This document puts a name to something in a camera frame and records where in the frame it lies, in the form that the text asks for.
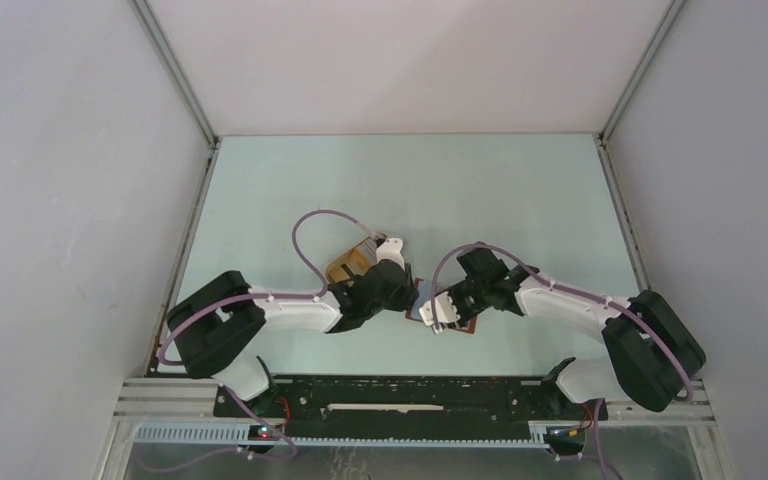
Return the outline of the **brown leather card holder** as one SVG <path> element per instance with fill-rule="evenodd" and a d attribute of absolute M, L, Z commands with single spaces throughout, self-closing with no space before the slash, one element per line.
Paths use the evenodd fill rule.
<path fill-rule="evenodd" d="M 408 310 L 405 313 L 405 318 L 409 321 L 413 321 L 415 323 L 419 323 L 422 326 L 425 326 L 419 316 L 418 313 L 418 307 L 422 305 L 426 300 L 429 298 L 433 298 L 437 294 L 444 292 L 441 290 L 438 292 L 438 290 L 435 290 L 435 294 L 432 294 L 432 285 L 430 280 L 425 279 L 416 279 L 414 281 L 414 287 L 417 290 L 418 297 L 415 300 L 412 308 Z M 465 317 L 459 317 L 458 327 L 457 328 L 451 328 L 451 329 L 445 329 L 444 331 L 454 331 L 464 334 L 474 334 L 476 330 L 476 324 L 477 324 L 477 317 L 473 316 L 471 318 L 465 318 Z"/>

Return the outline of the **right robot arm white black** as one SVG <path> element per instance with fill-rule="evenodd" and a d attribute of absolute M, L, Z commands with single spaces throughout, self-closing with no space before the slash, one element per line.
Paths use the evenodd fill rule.
<path fill-rule="evenodd" d="M 674 401 L 693 399 L 693 378 L 707 355 L 669 302 L 644 289 L 632 297 L 597 294 L 560 282 L 507 250 L 483 242 L 450 251 L 463 280 L 431 289 L 420 307 L 435 331 L 488 309 L 557 321 L 605 350 L 593 359 L 564 360 L 541 392 L 545 411 L 566 418 L 581 404 L 627 398 L 662 412 Z"/>

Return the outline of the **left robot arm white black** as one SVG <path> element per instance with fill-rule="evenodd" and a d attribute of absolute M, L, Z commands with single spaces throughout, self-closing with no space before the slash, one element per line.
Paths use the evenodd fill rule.
<path fill-rule="evenodd" d="M 171 364 L 166 352 L 175 347 L 175 362 L 190 378 L 217 380 L 250 415 L 264 416 L 275 406 L 275 383 L 265 361 L 246 350 L 259 334 L 344 333 L 383 311 L 407 312 L 417 298 L 410 266 L 392 260 L 331 283 L 321 295 L 257 287 L 240 272 L 227 271 L 167 314 L 169 335 L 158 360 Z"/>

